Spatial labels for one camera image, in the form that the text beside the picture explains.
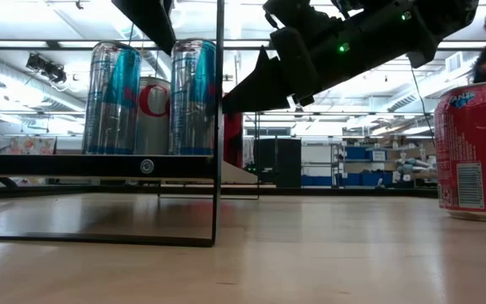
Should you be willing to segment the red strawberry Fanta can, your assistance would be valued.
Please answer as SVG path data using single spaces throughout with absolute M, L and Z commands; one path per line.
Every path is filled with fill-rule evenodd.
M 486 221 L 486 83 L 444 93 L 434 121 L 439 206 Z

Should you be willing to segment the red Coca-Cola can white script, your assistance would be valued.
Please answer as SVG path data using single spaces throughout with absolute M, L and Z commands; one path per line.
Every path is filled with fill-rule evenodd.
M 243 163 L 243 115 L 224 115 L 224 161 L 238 168 Z

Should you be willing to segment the colourful poster board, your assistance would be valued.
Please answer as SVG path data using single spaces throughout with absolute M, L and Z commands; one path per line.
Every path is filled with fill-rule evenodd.
M 56 137 L 0 135 L 0 155 L 53 155 L 56 143 Z

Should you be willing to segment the black hanging fixture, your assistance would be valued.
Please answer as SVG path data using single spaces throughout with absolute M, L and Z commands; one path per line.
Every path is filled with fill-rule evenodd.
M 63 84 L 67 81 L 63 65 L 47 60 L 38 53 L 30 53 L 25 66 L 35 74 L 47 77 L 54 84 Z

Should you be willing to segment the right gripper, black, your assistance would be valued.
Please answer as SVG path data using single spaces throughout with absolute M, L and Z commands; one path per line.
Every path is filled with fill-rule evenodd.
M 261 46 L 255 69 L 223 99 L 224 113 L 269 111 L 289 107 L 291 95 L 306 98 L 319 86 L 333 87 L 416 45 L 411 10 L 375 13 L 316 46 L 316 67 L 298 30 L 284 27 L 271 34 L 276 57 Z

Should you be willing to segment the black cabinet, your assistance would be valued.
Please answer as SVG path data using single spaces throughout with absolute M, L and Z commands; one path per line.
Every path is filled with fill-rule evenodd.
M 261 138 L 254 141 L 253 156 L 260 180 L 277 188 L 301 186 L 301 140 Z

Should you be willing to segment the tall blue silver Red Bull can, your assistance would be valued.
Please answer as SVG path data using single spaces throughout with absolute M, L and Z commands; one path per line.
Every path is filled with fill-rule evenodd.
M 213 154 L 215 72 L 213 42 L 188 39 L 175 43 L 170 82 L 170 154 Z
M 120 41 L 95 45 L 89 73 L 84 155 L 131 155 L 135 148 L 142 57 Z

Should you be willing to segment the silver Diet Coke can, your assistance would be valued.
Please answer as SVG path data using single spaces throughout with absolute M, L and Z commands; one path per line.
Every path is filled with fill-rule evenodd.
M 170 127 L 170 83 L 152 76 L 140 79 L 136 155 L 167 155 Z

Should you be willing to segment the wooden shelf with black frame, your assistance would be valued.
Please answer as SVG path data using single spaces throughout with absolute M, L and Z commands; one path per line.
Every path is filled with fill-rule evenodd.
M 92 242 L 177 247 L 213 247 L 220 227 L 223 163 L 222 76 L 224 67 L 224 0 L 216 4 L 215 103 L 211 156 L 197 155 L 0 155 L 0 176 L 86 177 L 117 180 L 200 178 L 213 182 L 211 232 L 208 238 L 24 232 L 0 233 L 0 241 Z

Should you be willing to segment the storage rack with blue bins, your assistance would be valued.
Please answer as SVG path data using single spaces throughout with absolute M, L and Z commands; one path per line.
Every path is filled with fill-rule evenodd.
M 301 156 L 302 187 L 437 186 L 435 147 L 428 141 L 305 143 Z

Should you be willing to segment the black aluminium table frame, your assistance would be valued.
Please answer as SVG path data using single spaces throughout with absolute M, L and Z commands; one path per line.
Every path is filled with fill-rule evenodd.
M 47 178 L 84 178 L 90 180 L 96 180 L 99 178 L 86 178 L 86 177 L 47 177 Z M 213 182 L 210 180 L 200 178 L 187 178 L 187 179 L 175 179 L 168 178 L 162 180 L 152 179 L 124 179 L 124 180 L 136 180 L 146 182 L 156 182 L 160 184 L 162 181 L 168 181 L 173 179 L 175 181 L 183 182 L 205 182 L 205 187 L 145 187 L 145 186 L 121 186 L 121 185 L 108 185 L 108 186 L 49 186 L 49 187 L 11 187 L 7 190 L 0 190 L 0 198 L 18 198 L 18 197 L 33 197 L 33 196 L 49 196 L 49 195 L 63 195 L 65 193 L 140 193 L 140 194 L 188 194 L 188 195 L 212 195 Z M 295 189 L 295 188 L 227 188 L 223 190 L 221 188 L 221 195 L 293 195 L 293 196 L 400 196 L 400 197 L 415 197 L 415 198 L 437 198 L 438 192 L 431 188 L 393 188 L 393 189 L 344 189 L 344 190 L 326 190 L 326 189 Z

